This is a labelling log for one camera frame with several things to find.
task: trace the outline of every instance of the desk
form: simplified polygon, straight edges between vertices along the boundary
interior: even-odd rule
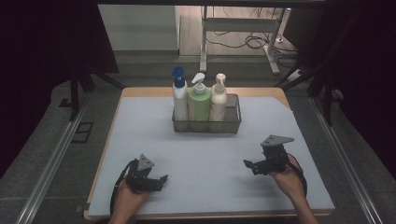
[[[243,164],[243,159],[264,159],[260,142],[271,133],[295,139],[285,149],[296,156],[305,170],[307,199],[317,216],[329,215],[334,209],[332,200],[283,91],[229,88],[228,93],[240,98],[242,123],[238,134],[174,133],[171,88],[125,89],[85,218],[108,217],[114,183],[127,162],[140,153],[156,163],[149,177],[169,178],[162,191],[150,195],[136,214],[137,219],[295,216],[290,200],[272,177],[253,175]]]
[[[236,19],[236,18],[208,18],[206,15],[207,6],[204,7],[202,17],[202,43],[200,57],[200,72],[206,72],[206,32],[253,32],[253,33],[272,33],[268,46],[264,46],[265,56],[271,66],[274,75],[279,75],[279,68],[274,60],[273,49],[280,24],[283,20],[285,8],[281,9],[280,15],[276,20],[272,19]]]

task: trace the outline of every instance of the bottle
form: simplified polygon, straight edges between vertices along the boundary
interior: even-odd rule
[[[207,129],[209,121],[209,107],[211,91],[202,83],[205,75],[198,73],[195,75],[192,83],[197,83],[189,89],[189,97],[187,100],[189,108],[190,127],[195,132],[204,132]]]
[[[209,129],[213,133],[218,133],[222,129],[225,109],[227,105],[227,90],[225,89],[225,75],[216,75],[216,84],[212,86],[212,96],[210,100]]]
[[[172,87],[174,96],[174,115],[175,130],[182,132],[188,128],[189,114],[187,110],[187,82],[183,77],[184,70],[182,67],[176,67],[172,72],[174,84]]]

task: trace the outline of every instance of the green bottle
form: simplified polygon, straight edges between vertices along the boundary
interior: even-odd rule
[[[209,122],[211,90],[202,82],[205,79],[203,73],[195,75],[192,83],[197,83],[189,89],[187,105],[189,108],[190,127],[195,132],[204,132]]]

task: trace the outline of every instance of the metal frame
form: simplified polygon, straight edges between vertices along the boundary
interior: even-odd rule
[[[378,212],[376,211],[375,204],[371,199],[367,189],[361,183],[353,165],[350,163],[350,160],[340,143],[340,140],[337,137],[332,126],[330,126],[326,119],[321,116],[322,114],[322,107],[317,98],[310,98],[309,99],[312,106],[315,108],[315,112],[317,113],[318,120],[327,134],[328,138],[331,141],[332,148],[337,159],[340,161],[340,166],[346,175],[346,179],[349,182],[350,187],[352,188],[353,192],[355,193],[356,198],[358,199],[359,203],[361,204],[361,210],[363,210],[364,215],[366,215],[367,220],[371,224],[382,224],[381,217],[379,216]]]
[[[73,138],[73,134],[76,131],[78,124],[85,113],[89,101],[90,97],[84,97],[82,99],[80,110],[77,112],[75,119],[71,120],[67,125],[67,128],[64,131],[61,139],[59,140],[57,147],[54,149],[52,155],[50,156],[46,167],[44,168],[37,182],[35,183],[35,187],[33,188],[29,198],[27,199],[24,207],[22,208],[16,223],[33,222],[35,214],[37,213],[40,204],[43,202],[47,190],[50,187],[50,183],[52,182],[52,179],[55,176],[58,167],[62,162],[64,153],[66,152],[70,141]]]
[[[206,72],[206,32],[220,31],[220,32],[256,32],[256,33],[272,33],[270,43],[264,46],[265,56],[274,75],[279,75],[279,68],[273,56],[274,44],[276,36],[282,23],[285,8],[282,8],[280,16],[276,20],[269,19],[228,19],[228,18],[208,18],[207,6],[204,6],[204,14],[202,17],[202,43],[201,43],[201,58],[200,58],[200,72]]]

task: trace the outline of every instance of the black curtain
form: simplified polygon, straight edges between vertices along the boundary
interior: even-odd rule
[[[0,175],[43,117],[54,87],[72,72],[118,73],[93,1],[0,1]]]
[[[388,1],[370,2],[336,57],[341,109],[396,177],[396,31]]]

